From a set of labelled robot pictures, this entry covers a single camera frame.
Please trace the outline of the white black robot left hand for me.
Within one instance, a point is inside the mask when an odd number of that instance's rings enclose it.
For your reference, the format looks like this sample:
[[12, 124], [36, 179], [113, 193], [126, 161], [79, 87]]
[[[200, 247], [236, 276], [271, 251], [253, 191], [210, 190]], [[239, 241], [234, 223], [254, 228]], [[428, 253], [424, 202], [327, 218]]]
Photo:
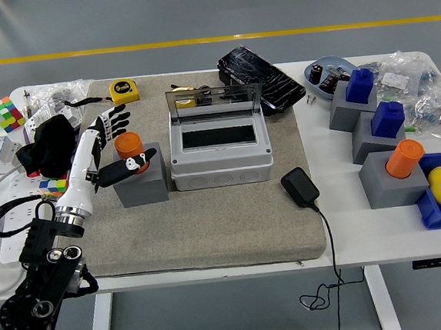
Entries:
[[150, 148], [105, 167], [100, 165], [102, 150], [126, 131], [129, 116], [124, 104], [117, 105], [98, 115], [81, 134], [72, 161], [68, 190], [55, 207], [56, 221], [75, 223], [89, 218], [94, 208], [93, 195], [98, 188], [107, 188], [133, 176], [156, 155], [157, 150]]

